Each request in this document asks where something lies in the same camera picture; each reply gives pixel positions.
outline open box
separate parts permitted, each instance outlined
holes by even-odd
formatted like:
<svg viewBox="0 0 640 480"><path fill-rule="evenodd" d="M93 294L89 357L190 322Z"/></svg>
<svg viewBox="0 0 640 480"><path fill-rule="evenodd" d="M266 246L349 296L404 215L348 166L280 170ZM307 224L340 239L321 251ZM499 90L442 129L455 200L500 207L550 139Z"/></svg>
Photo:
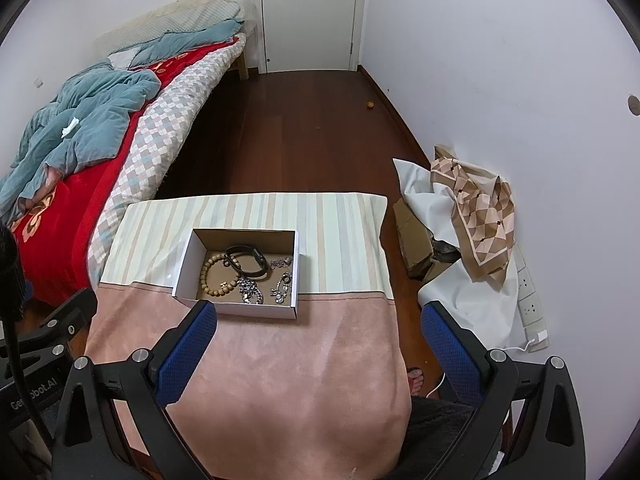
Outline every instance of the open box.
<svg viewBox="0 0 640 480"><path fill-rule="evenodd" d="M289 267L269 269L267 275L255 280L264 297L264 304L242 302L239 287L220 297L209 296L200 288L200 271L206 260L215 254L223 253L227 248L236 245L253 245L267 259L267 262L279 257L290 256L293 263ZM238 256L240 266L247 271L257 270L258 265L250 255ZM185 306L191 308L198 300L209 300L216 305L219 314L235 316L273 317L279 319L296 319L298 309L298 275L300 256L298 253L297 231L245 230L245 229L194 229L182 252L180 267L174 284L173 296ZM292 281L289 293L283 304L277 304L270 295L276 288L284 272L290 272ZM227 282L236 278L231 267L222 262L211 266L207 275L209 286Z"/></svg>

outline round hole in wall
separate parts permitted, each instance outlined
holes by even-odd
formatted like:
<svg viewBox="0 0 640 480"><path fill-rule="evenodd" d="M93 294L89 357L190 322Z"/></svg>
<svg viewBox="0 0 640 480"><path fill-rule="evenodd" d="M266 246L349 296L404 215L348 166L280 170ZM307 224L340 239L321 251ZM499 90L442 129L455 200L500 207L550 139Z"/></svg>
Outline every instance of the round hole in wall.
<svg viewBox="0 0 640 480"><path fill-rule="evenodd" d="M640 115L640 99L635 95L630 95L628 99L629 110L633 115Z"/></svg>

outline door frame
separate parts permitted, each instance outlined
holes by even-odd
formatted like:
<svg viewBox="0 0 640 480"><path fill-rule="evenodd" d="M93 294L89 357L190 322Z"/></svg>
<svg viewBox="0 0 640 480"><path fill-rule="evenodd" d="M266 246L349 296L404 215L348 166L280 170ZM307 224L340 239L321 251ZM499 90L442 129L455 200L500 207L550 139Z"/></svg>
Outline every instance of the door frame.
<svg viewBox="0 0 640 480"><path fill-rule="evenodd" d="M257 9L256 21L256 38L258 40L258 72L261 74L267 73L267 55L266 47L264 43L264 19L262 14L262 0L254 0L255 7ZM353 48L351 49L351 58L349 62L349 70L355 72L358 69L358 62L360 60L360 42L362 41L362 24L364 21L364 7L365 0L354 1L354 13L353 13L353 33L351 36L351 43Z"/></svg>

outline bracelet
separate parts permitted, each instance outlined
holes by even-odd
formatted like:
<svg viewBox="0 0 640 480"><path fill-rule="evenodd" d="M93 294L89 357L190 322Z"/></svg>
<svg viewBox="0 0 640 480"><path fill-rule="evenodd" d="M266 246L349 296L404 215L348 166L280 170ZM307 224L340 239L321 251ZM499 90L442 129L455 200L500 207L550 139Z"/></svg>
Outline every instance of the bracelet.
<svg viewBox="0 0 640 480"><path fill-rule="evenodd" d="M231 280L231 282L223 282L220 283L220 288L217 290L213 290L207 285L207 275L209 273L209 269L220 260L226 260L226 255L224 253L216 254L215 256L210 257L206 262L204 262L202 266L202 270L200 271L200 288L204 290L205 294L209 296L224 296L225 294L230 293L232 290L236 288L238 285L238 279L240 278L240 274L236 271L236 278ZM234 257L231 257L231 264L238 264L238 260Z"/></svg>
<svg viewBox="0 0 640 480"><path fill-rule="evenodd" d="M238 260L234 257L235 254L250 254L254 257L255 261L260 266L260 270L256 270L255 272L245 272L241 269ZM242 276L243 278L261 278L267 272L269 272L269 264L267 263L267 259L264 255L258 250L256 246L253 245L236 245L233 247L229 247L224 255L226 257L226 264L231 265L238 276Z"/></svg>

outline black wristband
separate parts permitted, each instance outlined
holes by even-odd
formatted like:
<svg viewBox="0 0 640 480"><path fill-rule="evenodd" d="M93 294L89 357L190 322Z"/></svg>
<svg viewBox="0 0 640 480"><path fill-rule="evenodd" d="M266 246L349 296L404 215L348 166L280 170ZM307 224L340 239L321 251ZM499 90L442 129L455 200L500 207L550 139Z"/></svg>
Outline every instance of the black wristband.
<svg viewBox="0 0 640 480"><path fill-rule="evenodd" d="M260 270L256 270L255 272L245 272L241 269L239 265L233 261L232 256L237 256L239 254L250 254L254 257L255 261L260 266ZM264 255L258 250L256 246L253 245L236 245L233 247L229 247L225 251L225 258L229 262L229 265L240 274L240 276L244 276L245 278L261 278L267 272L269 272L269 264L267 263L267 259Z"/></svg>

